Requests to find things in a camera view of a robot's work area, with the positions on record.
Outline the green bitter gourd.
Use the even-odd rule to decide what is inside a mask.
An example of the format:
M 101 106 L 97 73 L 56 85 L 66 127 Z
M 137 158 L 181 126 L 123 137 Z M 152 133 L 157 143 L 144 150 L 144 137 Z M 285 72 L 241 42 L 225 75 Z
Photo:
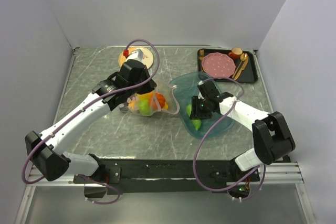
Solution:
M 198 131 L 201 128 L 202 120 L 201 119 L 190 119 L 191 111 L 192 111 L 192 105 L 189 104 L 186 107 L 186 112 L 187 112 L 187 115 L 188 115 L 188 119 L 192 122 L 193 126 L 195 127 L 195 130 Z

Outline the orange mango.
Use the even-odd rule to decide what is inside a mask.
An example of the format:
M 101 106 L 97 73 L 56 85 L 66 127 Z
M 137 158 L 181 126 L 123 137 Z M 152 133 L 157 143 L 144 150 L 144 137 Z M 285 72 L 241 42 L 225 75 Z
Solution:
M 168 110 L 169 106 L 168 104 L 165 102 L 165 104 L 159 109 L 159 111 L 163 111 L 163 110 Z

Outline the yellow bell pepper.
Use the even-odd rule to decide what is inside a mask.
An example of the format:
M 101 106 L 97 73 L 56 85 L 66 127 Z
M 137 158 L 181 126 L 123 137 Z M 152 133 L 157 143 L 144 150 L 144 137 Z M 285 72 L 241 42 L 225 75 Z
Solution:
M 145 94 L 135 94 L 132 95 L 127 99 L 128 108 L 131 111 L 137 111 L 139 109 L 140 103 L 143 101 L 148 102 L 150 96 L 153 94 L 153 92 L 145 93 Z

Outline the clear pink-dotted zip bag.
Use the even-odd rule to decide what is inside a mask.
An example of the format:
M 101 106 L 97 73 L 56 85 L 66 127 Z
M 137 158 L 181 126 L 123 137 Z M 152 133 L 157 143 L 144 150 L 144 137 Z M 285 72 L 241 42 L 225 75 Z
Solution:
M 156 88 L 145 94 L 135 93 L 119 105 L 123 113 L 133 113 L 140 116 L 152 116 L 154 113 L 178 114 L 180 104 L 174 95 L 177 85 L 158 80 Z

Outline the orange pumpkin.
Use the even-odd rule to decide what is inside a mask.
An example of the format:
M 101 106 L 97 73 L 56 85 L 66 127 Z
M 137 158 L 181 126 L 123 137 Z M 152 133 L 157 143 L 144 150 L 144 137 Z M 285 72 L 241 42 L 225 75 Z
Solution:
M 152 110 L 160 109 L 165 104 L 165 102 L 165 97 L 157 92 L 152 93 L 148 98 L 148 104 Z

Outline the green apple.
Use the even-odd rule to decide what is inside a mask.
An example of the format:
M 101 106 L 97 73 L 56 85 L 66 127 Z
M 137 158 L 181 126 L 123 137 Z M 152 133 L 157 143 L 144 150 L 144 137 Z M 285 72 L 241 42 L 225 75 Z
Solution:
M 144 116 L 152 115 L 152 109 L 148 104 L 148 99 L 138 101 L 138 110 L 141 115 Z

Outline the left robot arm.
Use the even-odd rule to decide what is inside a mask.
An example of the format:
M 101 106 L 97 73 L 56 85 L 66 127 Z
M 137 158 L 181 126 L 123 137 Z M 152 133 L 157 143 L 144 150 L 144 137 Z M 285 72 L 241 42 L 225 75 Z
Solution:
M 68 145 L 133 94 L 148 93 L 155 88 L 156 83 L 143 63 L 134 59 L 126 61 L 120 71 L 100 81 L 84 101 L 55 125 L 25 136 L 29 160 L 48 181 L 64 174 L 85 175 L 93 183 L 105 180 L 106 166 L 98 157 L 68 153 Z

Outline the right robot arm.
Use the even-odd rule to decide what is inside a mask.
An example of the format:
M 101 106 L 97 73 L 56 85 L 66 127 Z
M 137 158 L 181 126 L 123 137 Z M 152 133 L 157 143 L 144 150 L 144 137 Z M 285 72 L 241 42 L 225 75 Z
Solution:
M 242 181 L 248 170 L 270 165 L 295 150 L 296 144 L 280 112 L 265 112 L 231 93 L 221 93 L 210 79 L 200 81 L 197 87 L 199 95 L 192 97 L 190 119 L 210 119 L 217 113 L 238 122 L 253 134 L 253 148 L 233 159 L 235 165 L 229 169 L 233 180 Z

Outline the cream and orange plate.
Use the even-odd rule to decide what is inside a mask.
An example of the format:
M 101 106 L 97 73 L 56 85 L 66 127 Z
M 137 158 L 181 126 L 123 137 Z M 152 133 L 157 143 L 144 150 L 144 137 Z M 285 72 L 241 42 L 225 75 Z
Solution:
M 142 59 L 142 63 L 144 65 L 146 65 L 146 67 L 148 69 L 151 68 L 151 66 L 153 65 L 154 62 L 154 56 L 153 53 L 151 53 L 151 51 L 147 48 L 144 47 L 130 47 L 130 50 L 135 50 L 135 49 L 141 49 L 143 51 L 143 59 Z M 122 66 L 122 64 L 125 62 L 125 57 L 123 56 L 123 52 L 120 53 L 119 58 L 118 58 L 118 64 L 119 66 Z

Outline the pink polka dot plate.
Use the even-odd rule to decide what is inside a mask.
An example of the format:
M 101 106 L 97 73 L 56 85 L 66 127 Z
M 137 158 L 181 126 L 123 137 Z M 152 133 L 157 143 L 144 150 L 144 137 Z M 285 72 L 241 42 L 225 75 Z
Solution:
M 236 65 L 228 55 L 215 52 L 203 58 L 202 68 L 213 78 L 229 78 L 234 74 Z

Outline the black rectangular tray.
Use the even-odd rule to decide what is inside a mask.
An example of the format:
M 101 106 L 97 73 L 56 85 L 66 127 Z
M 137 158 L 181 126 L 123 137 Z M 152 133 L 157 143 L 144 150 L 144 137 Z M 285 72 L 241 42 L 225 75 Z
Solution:
M 221 54 L 226 54 L 228 55 L 231 51 L 231 49 L 209 49 L 209 48 L 204 48 L 204 56 L 207 56 L 208 54 L 211 53 L 215 53 L 215 52 L 219 52 Z M 245 70 L 241 73 L 241 75 L 239 76 L 239 78 L 236 80 L 240 83 L 255 83 L 258 80 L 258 74 L 257 74 L 257 70 L 256 70 L 256 64 L 255 64 L 255 60 L 254 60 L 254 55 L 252 52 L 250 51 L 246 51 L 243 50 L 243 53 L 247 53 L 249 56 L 249 62 L 245 68 Z M 203 68 L 202 68 L 202 62 L 199 61 L 198 58 L 199 55 L 199 50 L 197 51 L 197 69 L 200 72 L 204 72 L 206 73 Z M 236 67 L 239 65 L 240 63 L 240 58 L 233 60 Z M 216 81 L 219 82 L 224 82 L 224 78 L 215 78 Z

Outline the gold fork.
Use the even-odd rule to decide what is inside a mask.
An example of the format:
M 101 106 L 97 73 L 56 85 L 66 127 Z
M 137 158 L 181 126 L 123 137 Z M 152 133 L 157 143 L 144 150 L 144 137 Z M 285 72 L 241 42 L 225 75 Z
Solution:
M 198 55 L 199 61 L 202 62 L 204 59 L 204 50 L 200 49 L 199 50 L 199 55 Z

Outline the gold spoon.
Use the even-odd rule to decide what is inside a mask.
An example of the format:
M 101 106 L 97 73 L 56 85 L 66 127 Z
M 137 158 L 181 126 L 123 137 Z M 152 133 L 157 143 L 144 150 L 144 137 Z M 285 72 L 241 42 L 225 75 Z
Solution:
M 238 67 L 237 67 L 237 70 L 239 70 L 239 69 L 243 69 L 244 70 L 246 68 L 246 65 L 248 64 L 248 62 L 249 62 L 249 56 L 248 56 L 248 54 L 247 53 L 241 54 L 240 55 L 240 63 L 238 65 Z

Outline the black base frame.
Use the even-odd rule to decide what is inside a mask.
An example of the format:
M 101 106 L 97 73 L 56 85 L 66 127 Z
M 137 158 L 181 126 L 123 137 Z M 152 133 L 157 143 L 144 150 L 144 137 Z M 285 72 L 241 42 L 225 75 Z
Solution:
M 95 178 L 123 193 L 163 193 L 202 191 L 193 172 L 192 160 L 103 159 L 104 174 Z M 198 160 L 199 180 L 207 187 L 220 189 L 241 179 L 242 172 L 234 161 Z

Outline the aluminium rail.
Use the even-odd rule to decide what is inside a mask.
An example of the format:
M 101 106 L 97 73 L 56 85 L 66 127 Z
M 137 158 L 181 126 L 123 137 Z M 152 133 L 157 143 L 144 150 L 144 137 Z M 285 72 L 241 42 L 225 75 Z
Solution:
M 126 183 L 155 182 L 170 184 L 194 183 L 193 162 L 191 160 L 140 160 L 140 159 L 103 159 L 105 177 L 102 183 L 124 186 Z M 234 162 L 225 160 L 200 160 L 196 162 L 199 179 L 208 187 L 222 187 L 233 184 L 246 173 L 238 171 Z M 268 184 L 296 184 L 303 179 L 297 163 L 275 162 L 265 169 L 258 168 L 249 175 L 250 182 L 261 179 Z

